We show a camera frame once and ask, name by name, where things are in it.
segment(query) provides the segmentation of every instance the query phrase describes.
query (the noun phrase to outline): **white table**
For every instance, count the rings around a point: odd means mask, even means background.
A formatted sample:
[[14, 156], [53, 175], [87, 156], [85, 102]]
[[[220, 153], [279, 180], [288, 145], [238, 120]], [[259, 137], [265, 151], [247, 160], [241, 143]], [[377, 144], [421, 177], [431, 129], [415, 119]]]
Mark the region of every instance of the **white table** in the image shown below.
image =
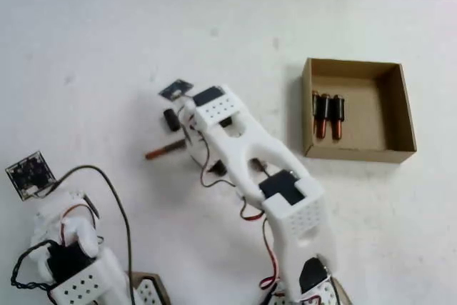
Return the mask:
[[[119, 190], [134, 270], [159, 273], [174, 304], [256, 304], [271, 273], [261, 223], [224, 185], [199, 186], [185, 152], [143, 153], [181, 134], [157, 95], [176, 78], [228, 84], [298, 155], [308, 56], [401, 62], [418, 152], [402, 165], [301, 158], [328, 192], [336, 272], [355, 304], [451, 304], [457, 297], [457, 0], [0, 0], [0, 164], [38, 149], [55, 175], [92, 163]], [[93, 172], [87, 191], [126, 267], [124, 224]], [[9, 286], [34, 201], [0, 173], [0, 299], [47, 304]], [[37, 278], [28, 261], [21, 280]]]

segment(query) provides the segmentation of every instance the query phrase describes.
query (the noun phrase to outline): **open cardboard box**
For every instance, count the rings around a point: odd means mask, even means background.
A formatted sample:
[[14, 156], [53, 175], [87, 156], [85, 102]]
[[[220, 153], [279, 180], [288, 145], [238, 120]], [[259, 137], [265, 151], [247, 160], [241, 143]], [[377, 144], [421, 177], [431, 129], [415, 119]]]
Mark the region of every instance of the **open cardboard box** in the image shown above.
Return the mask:
[[[312, 91], [345, 99], [341, 140], [313, 132]], [[304, 154], [322, 159], [400, 163], [416, 152], [400, 64], [308, 59], [303, 70]]]

